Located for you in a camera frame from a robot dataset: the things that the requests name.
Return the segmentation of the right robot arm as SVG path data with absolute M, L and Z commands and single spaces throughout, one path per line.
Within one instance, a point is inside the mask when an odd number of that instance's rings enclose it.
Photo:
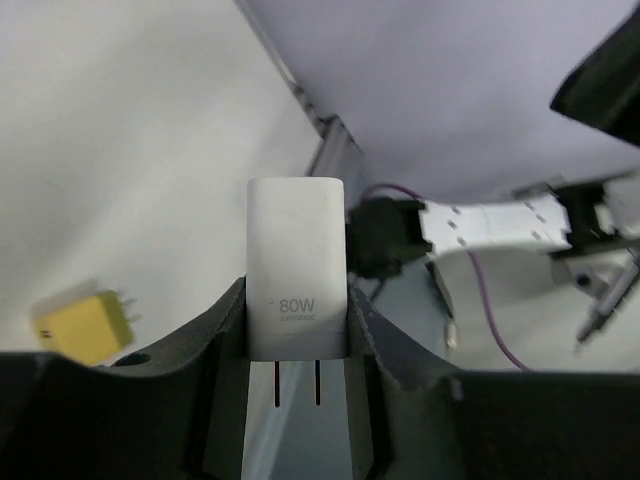
M 639 12 L 633 10 L 565 78 L 549 107 L 629 145 L 639 144 Z M 511 201 L 447 205 L 364 195 L 347 217 L 346 265 L 385 280 L 404 265 L 462 251 L 515 248 L 554 259 L 636 249 L 618 225 L 601 226 L 608 177 L 515 191 Z

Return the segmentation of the white 80W charger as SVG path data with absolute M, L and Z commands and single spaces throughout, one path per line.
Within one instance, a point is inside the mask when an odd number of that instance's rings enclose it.
M 344 185 L 329 177 L 247 185 L 247 354 L 253 362 L 346 357 Z

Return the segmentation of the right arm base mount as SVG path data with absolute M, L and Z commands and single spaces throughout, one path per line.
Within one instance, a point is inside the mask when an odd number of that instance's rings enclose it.
M 566 259 L 551 258 L 553 280 L 557 283 L 570 282 L 592 299 L 586 322 L 576 334 L 577 348 L 604 331 L 639 285 L 639 239 L 632 239 L 623 250 L 630 256 L 623 266 L 614 268 L 609 279 L 600 276 L 592 265 L 572 265 Z

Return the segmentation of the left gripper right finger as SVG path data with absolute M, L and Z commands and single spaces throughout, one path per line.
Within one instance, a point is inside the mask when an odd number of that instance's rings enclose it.
M 462 370 L 349 290 L 357 479 L 635 479 L 635 374 Z

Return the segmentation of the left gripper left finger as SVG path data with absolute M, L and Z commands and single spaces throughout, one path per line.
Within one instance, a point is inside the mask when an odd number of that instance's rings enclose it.
M 245 283 L 109 367 L 1 357 L 5 479 L 238 479 L 250 365 Z

